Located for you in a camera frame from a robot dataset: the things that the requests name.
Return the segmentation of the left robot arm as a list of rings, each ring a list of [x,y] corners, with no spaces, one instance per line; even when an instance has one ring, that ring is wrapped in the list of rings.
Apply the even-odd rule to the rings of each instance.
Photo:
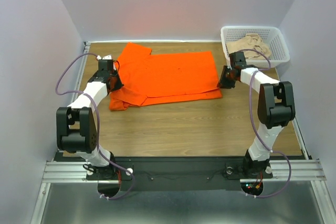
[[[83,91],[74,91],[78,97],[66,107],[56,111],[57,147],[85,159],[83,167],[89,176],[98,179],[113,179],[118,176],[114,155],[99,144],[100,120],[93,114],[98,112],[99,103],[111,92],[123,87],[110,55],[96,56],[98,70],[88,80]]]

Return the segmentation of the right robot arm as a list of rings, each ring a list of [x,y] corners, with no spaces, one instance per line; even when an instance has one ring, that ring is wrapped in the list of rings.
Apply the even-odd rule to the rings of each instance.
[[[296,109],[292,84],[273,79],[263,69],[247,64],[244,52],[245,49],[229,55],[230,65],[223,67],[217,86],[231,89],[237,81],[249,85],[249,115],[255,139],[238,172],[253,177],[269,170],[273,145],[295,118]]]

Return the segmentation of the orange t-shirt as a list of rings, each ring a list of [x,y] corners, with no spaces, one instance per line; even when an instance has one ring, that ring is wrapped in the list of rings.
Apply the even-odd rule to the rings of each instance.
[[[222,97],[210,51],[154,55],[151,48],[129,42],[118,62],[124,86],[111,92],[111,111]]]

